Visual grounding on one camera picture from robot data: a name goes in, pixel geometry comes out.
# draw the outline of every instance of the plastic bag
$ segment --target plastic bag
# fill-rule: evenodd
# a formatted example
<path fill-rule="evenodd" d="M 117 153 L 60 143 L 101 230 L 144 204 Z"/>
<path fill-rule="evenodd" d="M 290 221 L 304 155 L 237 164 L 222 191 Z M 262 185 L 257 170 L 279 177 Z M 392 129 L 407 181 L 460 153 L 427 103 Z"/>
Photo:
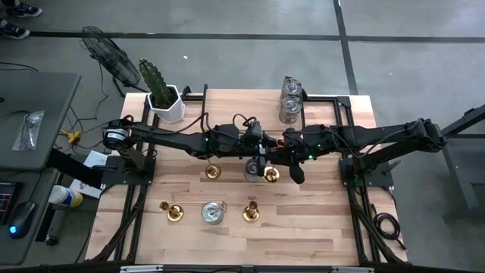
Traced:
<path fill-rule="evenodd" d="M 35 151 L 37 136 L 39 135 L 40 123 L 44 118 L 44 111 L 36 111 L 23 117 L 23 122 L 17 131 L 14 151 Z"/>

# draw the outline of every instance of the wooden table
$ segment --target wooden table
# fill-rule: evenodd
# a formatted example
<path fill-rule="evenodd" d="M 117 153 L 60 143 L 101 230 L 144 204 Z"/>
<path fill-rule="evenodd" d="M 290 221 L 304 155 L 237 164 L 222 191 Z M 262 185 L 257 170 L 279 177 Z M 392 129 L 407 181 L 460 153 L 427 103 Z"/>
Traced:
<path fill-rule="evenodd" d="M 264 130 L 277 136 L 288 127 L 278 119 L 279 94 L 279 90 L 208 89 L 205 110 L 210 114 L 212 127 L 229 124 L 236 113 L 241 113 L 246 117 L 256 116 Z M 144 99 L 143 94 L 128 93 L 121 116 L 133 115 L 139 121 Z M 350 100 L 355 125 L 375 127 L 370 97 L 350 96 Z M 200 102 L 187 102 L 186 106 L 183 122 L 160 123 L 160 126 L 176 130 L 201 114 Z M 305 119 L 307 125 L 336 123 L 333 106 L 326 102 L 306 102 Z M 301 121 L 294 127 L 300 128 Z M 185 133 L 197 131 L 200 131 L 199 124 Z M 246 158 L 212 159 L 221 166 L 222 175 L 217 180 L 209 180 L 204 172 L 206 161 L 175 149 L 161 146 L 156 149 L 157 169 L 145 202 L 137 264 L 358 264 L 349 198 L 340 183 L 339 153 L 303 164 L 306 181 L 297 185 L 285 167 L 278 168 L 281 178 L 275 184 L 262 180 L 247 183 L 242 173 Z M 120 225 L 126 191 L 126 186 L 118 185 L 102 196 L 87 259 L 101 251 Z M 384 190 L 370 188 L 369 198 L 378 212 L 397 217 L 393 200 Z M 243 209 L 250 200 L 258 202 L 261 212 L 254 223 L 243 219 Z M 168 221 L 166 213 L 158 208 L 162 201 L 181 205 L 186 212 L 182 220 Z M 225 201 L 228 205 L 219 225 L 206 224 L 201 218 L 201 207 L 209 201 Z M 368 234 L 362 225 L 361 229 L 366 253 L 371 257 Z M 131 240 L 131 231 L 128 233 L 124 255 Z M 387 243 L 398 257 L 406 260 L 397 242 Z"/>

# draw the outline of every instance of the electric fan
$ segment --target electric fan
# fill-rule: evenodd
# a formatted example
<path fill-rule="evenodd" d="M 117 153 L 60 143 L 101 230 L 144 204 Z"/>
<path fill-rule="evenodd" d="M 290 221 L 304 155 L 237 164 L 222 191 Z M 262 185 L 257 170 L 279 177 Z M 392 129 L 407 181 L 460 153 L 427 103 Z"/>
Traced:
<path fill-rule="evenodd" d="M 106 71 L 113 75 L 113 83 L 122 97 L 124 97 L 124 93 L 118 86 L 117 80 L 125 87 L 148 92 L 136 86 L 141 77 L 135 65 L 129 60 L 127 53 L 121 50 L 113 40 L 107 38 L 99 28 L 83 27 L 82 41 L 91 58 L 99 61 Z"/>

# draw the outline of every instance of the white paper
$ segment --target white paper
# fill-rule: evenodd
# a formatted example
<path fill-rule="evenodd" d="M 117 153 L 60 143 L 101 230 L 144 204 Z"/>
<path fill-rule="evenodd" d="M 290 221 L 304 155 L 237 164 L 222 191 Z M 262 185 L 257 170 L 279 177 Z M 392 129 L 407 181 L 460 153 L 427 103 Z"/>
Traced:
<path fill-rule="evenodd" d="M 96 165 L 106 165 L 106 160 L 108 160 L 108 156 L 105 154 L 101 154 L 100 152 L 91 151 L 84 161 L 84 165 L 88 167 L 96 166 Z M 82 194 L 86 194 L 92 196 L 94 198 L 99 199 L 102 190 L 106 187 L 105 184 L 101 184 L 101 189 L 98 190 L 95 187 L 90 187 L 83 182 L 75 179 L 73 183 L 70 185 L 70 189 L 77 190 Z"/>

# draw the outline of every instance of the tin can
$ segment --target tin can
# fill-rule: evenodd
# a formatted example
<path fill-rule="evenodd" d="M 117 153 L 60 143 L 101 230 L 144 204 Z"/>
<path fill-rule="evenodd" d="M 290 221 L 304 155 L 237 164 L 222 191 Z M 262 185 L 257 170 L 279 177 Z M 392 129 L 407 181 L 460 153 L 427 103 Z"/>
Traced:
<path fill-rule="evenodd" d="M 285 77 L 285 80 L 283 81 L 283 87 L 281 87 L 280 101 L 287 96 L 300 97 L 301 94 L 302 84 L 292 77 Z"/>
<path fill-rule="evenodd" d="M 295 96 L 287 96 L 280 103 L 280 121 L 285 124 L 294 124 L 302 110 L 302 101 Z"/>
<path fill-rule="evenodd" d="M 258 182 L 258 164 L 256 163 L 256 159 L 249 159 L 244 164 L 244 178 L 248 182 Z"/>
<path fill-rule="evenodd" d="M 201 210 L 202 220 L 208 224 L 219 224 L 224 219 L 226 203 L 207 202 Z"/>

